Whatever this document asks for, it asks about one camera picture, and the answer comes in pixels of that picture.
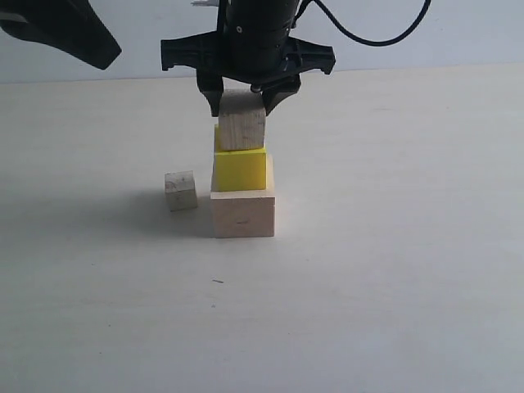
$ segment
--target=white table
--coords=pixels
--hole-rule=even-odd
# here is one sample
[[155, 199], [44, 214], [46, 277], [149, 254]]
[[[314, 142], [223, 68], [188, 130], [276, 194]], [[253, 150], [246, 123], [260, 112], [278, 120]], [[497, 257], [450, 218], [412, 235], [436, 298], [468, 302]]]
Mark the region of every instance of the white table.
[[303, 80], [237, 240], [194, 79], [0, 86], [1, 392], [522, 392], [524, 65]]

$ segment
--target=white wall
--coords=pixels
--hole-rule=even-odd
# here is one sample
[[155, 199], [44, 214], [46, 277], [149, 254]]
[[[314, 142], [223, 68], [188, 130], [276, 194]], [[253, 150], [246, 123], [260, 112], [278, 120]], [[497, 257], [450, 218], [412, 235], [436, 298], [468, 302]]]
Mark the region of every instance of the white wall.
[[[142, 78], [193, 75], [189, 69], [160, 69], [160, 40], [212, 30], [216, 8], [192, 7], [191, 0], [91, 0], [93, 8], [124, 49], [109, 70], [89, 65], [35, 43], [0, 32], [0, 83]], [[446, 66], [524, 61], [524, 3], [520, 0], [433, 0], [419, 29], [401, 44], [364, 47], [342, 36], [314, 5], [294, 36], [332, 45], [337, 70]], [[405, 29], [422, 0], [325, 0], [352, 31], [384, 39]]]

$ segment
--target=large wooden block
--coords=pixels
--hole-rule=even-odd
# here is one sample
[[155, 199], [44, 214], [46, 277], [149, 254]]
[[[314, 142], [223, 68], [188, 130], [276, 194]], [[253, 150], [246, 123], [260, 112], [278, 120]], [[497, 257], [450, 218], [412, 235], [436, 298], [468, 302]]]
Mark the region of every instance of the large wooden block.
[[217, 191], [247, 191], [266, 189], [265, 147], [252, 150], [224, 151], [215, 126], [215, 181]]
[[220, 145], [224, 151], [264, 147], [266, 113], [262, 94], [226, 90], [220, 101]]
[[219, 192], [215, 171], [211, 184], [211, 209], [216, 237], [273, 237], [275, 186], [273, 160], [267, 157], [265, 190]]
[[194, 209], [198, 206], [192, 171], [165, 174], [164, 192], [171, 211]]

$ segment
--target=yellow cube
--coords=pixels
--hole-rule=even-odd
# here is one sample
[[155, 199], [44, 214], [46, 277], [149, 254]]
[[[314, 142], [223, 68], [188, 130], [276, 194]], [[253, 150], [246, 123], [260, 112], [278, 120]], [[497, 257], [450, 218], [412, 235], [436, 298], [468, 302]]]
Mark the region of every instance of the yellow cube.
[[223, 151], [219, 126], [215, 126], [215, 180], [219, 192], [265, 190], [266, 162], [265, 147]]

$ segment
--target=black cable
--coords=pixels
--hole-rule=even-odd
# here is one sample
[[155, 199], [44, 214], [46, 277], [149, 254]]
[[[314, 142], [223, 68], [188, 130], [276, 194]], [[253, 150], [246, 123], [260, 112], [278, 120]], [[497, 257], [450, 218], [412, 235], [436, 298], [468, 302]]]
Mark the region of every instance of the black cable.
[[424, 19], [424, 16], [426, 16], [427, 10], [429, 9], [429, 6], [431, 4], [431, 0], [424, 0], [424, 5], [422, 6], [422, 10], [417, 16], [417, 19], [411, 24], [411, 26], [408, 27], [407, 30], [405, 30], [401, 35], [388, 39], [386, 41], [370, 41], [365, 38], [361, 38], [358, 35], [355, 35], [351, 33], [348, 29], [346, 29], [341, 22], [338, 21], [338, 19], [332, 14], [331, 11], [326, 7], [326, 5], [322, 2], [322, 0], [303, 0], [298, 12], [296, 13], [295, 17], [295, 23], [296, 21], [304, 14], [305, 9], [310, 3], [316, 3], [317, 6], [320, 7], [320, 9], [327, 15], [327, 17], [330, 19], [330, 21], [348, 38], [351, 38], [352, 40], [356, 41], [357, 43], [362, 43], [363, 45], [368, 45], [370, 47], [389, 47], [390, 45], [394, 45], [396, 43], [399, 43], [404, 38], [408, 37], [417, 27], [420, 25], [420, 22]]

